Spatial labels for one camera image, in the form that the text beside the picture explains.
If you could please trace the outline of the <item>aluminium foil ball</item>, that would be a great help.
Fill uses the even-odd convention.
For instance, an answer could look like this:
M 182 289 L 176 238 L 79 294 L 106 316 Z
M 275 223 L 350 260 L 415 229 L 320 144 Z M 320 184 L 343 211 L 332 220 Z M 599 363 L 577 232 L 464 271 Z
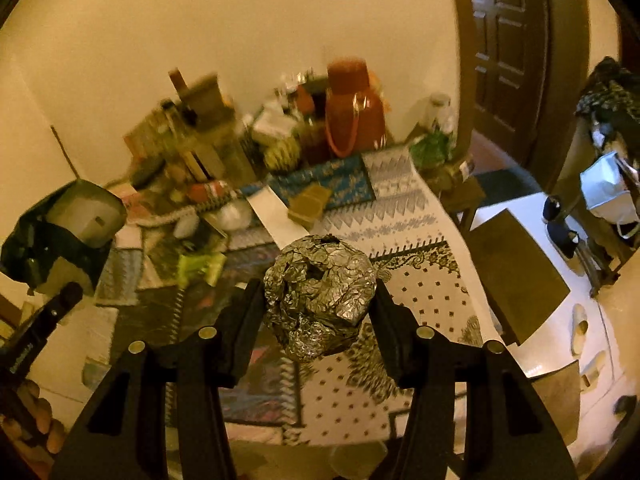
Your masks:
M 304 236 L 264 275 L 265 322 L 295 362 L 341 353 L 358 338 L 377 279 L 361 250 L 333 235 Z

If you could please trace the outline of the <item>patchwork patterned tablecloth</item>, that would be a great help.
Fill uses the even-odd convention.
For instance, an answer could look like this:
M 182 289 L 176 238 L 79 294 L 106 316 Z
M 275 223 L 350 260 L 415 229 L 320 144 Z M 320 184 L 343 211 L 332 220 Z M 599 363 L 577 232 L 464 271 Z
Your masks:
M 497 335 L 462 237 L 404 148 L 163 214 L 154 195 L 122 197 L 129 218 L 89 311 L 88 389 L 130 340 L 183 340 L 259 278 L 267 311 L 250 364 L 220 394 L 230 438 L 385 440 L 404 431 L 412 393 L 384 368 L 368 315 L 378 289 L 456 344 L 478 347 Z

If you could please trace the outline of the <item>green snack wrapper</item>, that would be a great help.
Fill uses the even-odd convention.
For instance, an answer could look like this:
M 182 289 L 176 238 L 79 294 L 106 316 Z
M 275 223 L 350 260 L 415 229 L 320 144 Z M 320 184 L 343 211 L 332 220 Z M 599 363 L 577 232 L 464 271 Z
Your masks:
M 203 280 L 208 286 L 215 287 L 221 277 L 227 257 L 222 252 L 211 254 L 184 254 L 179 257 L 177 284 L 187 289 L 197 280 Z

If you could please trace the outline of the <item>dark wooden chair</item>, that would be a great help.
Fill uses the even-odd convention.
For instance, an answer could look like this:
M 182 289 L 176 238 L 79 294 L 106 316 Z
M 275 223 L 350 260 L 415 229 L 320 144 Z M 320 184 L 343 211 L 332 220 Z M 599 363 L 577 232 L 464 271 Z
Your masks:
M 466 236 L 489 307 L 501 326 L 501 337 L 533 382 L 565 444 L 578 436 L 579 364 L 546 364 L 542 350 L 551 344 L 534 336 L 570 293 L 549 258 L 508 210 L 472 229 Z

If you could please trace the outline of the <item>red cigarette pack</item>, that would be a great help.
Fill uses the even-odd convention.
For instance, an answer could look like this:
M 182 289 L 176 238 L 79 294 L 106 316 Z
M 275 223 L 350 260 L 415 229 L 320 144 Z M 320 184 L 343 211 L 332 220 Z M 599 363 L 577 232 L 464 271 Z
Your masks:
M 186 190 L 186 197 L 194 204 L 202 204 L 223 198 L 228 195 L 230 188 L 227 182 L 213 180 L 191 184 Z

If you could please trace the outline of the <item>white paper strip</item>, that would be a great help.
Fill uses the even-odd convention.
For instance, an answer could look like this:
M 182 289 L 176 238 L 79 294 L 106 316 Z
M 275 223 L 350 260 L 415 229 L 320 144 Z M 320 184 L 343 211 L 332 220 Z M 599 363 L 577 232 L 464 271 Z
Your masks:
M 265 186 L 247 199 L 262 226 L 267 230 L 279 249 L 291 243 L 288 228 L 290 219 L 282 200 L 269 187 Z

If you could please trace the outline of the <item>white plastic bag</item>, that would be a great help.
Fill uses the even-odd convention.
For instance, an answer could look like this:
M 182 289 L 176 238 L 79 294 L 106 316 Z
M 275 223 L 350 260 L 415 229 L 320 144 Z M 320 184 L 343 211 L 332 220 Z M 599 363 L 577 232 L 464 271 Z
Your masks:
M 598 158 L 580 174 L 579 180 L 587 209 L 594 216 L 616 226 L 639 221 L 636 203 L 615 152 Z

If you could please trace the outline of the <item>green custard apple fruit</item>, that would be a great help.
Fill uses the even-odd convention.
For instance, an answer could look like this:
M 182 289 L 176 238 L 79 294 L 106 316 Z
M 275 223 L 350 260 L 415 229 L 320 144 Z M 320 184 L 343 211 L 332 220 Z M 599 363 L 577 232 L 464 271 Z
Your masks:
M 264 165 L 272 174 L 288 174 L 300 162 L 300 145 L 294 136 L 279 140 L 265 150 Z

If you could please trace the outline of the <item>green leafy potted plant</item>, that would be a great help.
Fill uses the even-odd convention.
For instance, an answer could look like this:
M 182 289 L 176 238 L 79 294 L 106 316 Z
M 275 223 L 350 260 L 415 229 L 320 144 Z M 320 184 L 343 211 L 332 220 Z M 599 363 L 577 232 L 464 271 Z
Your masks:
M 417 170 L 439 168 L 452 159 L 456 143 L 457 138 L 453 132 L 434 130 L 425 133 L 409 145 L 413 165 Z

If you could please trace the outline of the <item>brown ceramic vase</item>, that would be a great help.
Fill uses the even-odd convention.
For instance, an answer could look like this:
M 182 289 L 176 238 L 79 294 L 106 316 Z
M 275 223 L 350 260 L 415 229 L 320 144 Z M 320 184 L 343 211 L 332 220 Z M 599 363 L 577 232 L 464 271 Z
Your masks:
M 216 74 L 205 76 L 189 87 L 184 100 L 198 114 L 198 128 L 210 127 L 226 117 Z

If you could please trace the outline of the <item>white cardboard box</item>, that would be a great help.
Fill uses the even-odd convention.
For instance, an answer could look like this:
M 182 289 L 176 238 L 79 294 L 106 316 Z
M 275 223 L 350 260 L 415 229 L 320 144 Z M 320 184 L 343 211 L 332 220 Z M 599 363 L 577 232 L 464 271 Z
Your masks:
M 292 116 L 265 108 L 253 122 L 250 136 L 260 145 L 271 146 L 292 136 L 296 126 Z

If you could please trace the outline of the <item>dark red wine bottle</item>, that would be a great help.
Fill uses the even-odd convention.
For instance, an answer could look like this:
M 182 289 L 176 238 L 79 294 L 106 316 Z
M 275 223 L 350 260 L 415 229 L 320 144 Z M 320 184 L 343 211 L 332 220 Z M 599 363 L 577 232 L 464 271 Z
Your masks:
M 182 116 L 183 121 L 191 128 L 195 128 L 198 124 L 198 114 L 192 110 L 189 104 L 184 100 L 186 98 L 186 92 L 189 90 L 189 87 L 186 85 L 186 81 L 183 79 L 182 73 L 178 68 L 173 68 L 168 72 L 169 79 L 174 86 L 178 98 L 179 105 L 178 109 Z

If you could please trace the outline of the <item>clear glass jar white lid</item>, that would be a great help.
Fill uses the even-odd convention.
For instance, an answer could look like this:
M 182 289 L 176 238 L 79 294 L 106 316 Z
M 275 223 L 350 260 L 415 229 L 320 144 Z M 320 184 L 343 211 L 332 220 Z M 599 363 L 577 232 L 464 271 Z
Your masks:
M 434 92 L 428 97 L 421 124 L 428 132 L 454 133 L 456 114 L 454 114 L 451 98 L 448 94 Z

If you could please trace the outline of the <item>red thermos jug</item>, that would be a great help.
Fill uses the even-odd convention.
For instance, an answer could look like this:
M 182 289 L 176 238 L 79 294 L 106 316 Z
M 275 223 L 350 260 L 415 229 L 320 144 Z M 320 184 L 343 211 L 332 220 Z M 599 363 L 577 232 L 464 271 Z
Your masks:
M 326 140 L 335 156 L 379 150 L 387 144 L 385 110 L 362 58 L 339 58 L 328 65 Z

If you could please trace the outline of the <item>brown panelled wooden door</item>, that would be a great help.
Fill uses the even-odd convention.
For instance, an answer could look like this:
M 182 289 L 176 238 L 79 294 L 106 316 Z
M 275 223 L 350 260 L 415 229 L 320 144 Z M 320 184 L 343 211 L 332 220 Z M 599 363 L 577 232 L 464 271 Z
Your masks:
M 548 0 L 472 0 L 474 130 L 524 164 L 536 139 L 549 36 Z

